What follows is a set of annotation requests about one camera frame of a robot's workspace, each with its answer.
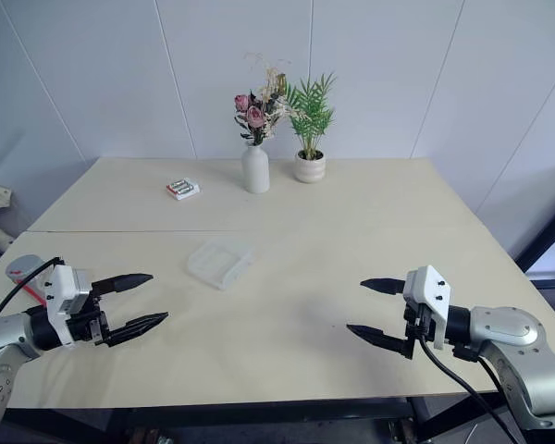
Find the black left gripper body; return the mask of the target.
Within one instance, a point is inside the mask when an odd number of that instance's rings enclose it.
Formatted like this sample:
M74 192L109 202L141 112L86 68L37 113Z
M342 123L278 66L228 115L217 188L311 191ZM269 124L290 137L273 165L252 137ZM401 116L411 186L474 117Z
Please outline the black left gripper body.
M101 296L91 292L80 309L67 321L68 330L74 341L106 344L110 331L105 312L100 306Z

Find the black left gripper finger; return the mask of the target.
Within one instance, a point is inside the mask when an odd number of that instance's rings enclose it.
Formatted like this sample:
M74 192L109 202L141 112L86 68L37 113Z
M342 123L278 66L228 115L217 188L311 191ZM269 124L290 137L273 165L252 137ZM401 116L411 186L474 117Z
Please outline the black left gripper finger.
M153 278L153 275L144 273L132 273L105 278L92 283L91 295L103 296L112 292L119 293L131 290Z
M149 330L157 327L168 317L168 312L147 314L128 321L123 327L110 330L104 335L104 344L108 347L136 339Z

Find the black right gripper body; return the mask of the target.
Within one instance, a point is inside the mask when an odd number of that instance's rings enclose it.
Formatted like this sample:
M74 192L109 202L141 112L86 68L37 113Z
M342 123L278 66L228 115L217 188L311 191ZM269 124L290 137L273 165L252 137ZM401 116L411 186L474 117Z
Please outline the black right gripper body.
M425 342L434 341L433 312L425 304L411 306L405 305L403 318L406 321L405 341L401 354L407 358L413 358L413 349L416 341L423 339Z

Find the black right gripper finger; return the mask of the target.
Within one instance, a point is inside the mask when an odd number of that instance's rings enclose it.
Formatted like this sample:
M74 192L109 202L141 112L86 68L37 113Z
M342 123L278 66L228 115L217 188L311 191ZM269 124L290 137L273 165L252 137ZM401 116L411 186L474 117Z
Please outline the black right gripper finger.
M403 357L411 356L411 351L407 348L405 339L399 339L386 335L382 330L368 326L347 324L346 328L349 329L355 336L373 346L390 352L396 352Z
M402 279L380 277L369 278L360 282L362 287L388 295L403 294L405 281Z

